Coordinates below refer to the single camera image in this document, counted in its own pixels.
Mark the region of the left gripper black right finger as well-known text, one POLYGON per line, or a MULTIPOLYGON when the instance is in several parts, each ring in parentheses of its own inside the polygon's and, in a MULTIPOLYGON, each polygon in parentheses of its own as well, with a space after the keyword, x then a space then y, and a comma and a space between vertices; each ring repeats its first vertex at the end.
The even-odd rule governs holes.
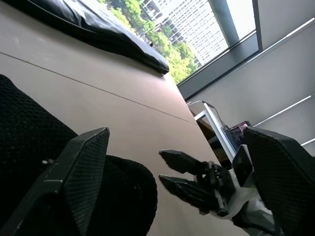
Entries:
POLYGON ((295 139, 247 127, 243 131, 258 191, 286 236, 315 234, 315 158, 295 139))

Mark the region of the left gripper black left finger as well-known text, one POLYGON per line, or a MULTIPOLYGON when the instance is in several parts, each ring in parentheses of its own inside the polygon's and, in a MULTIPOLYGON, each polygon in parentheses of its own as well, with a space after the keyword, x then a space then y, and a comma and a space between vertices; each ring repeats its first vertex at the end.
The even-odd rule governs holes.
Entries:
POLYGON ((33 183, 2 236, 84 236, 102 184, 109 129, 83 133, 33 183))

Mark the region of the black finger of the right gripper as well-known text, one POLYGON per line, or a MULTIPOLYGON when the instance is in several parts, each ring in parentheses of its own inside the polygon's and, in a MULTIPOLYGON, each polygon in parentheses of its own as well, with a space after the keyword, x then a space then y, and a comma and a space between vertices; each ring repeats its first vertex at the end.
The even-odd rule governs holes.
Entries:
POLYGON ((216 211, 218 209, 218 201, 215 194, 203 188, 199 183, 165 175, 159 175, 158 178, 169 193, 202 212, 216 211))
POLYGON ((182 174, 204 174, 207 168, 205 162, 201 162, 182 151, 161 150, 159 155, 169 168, 182 174))

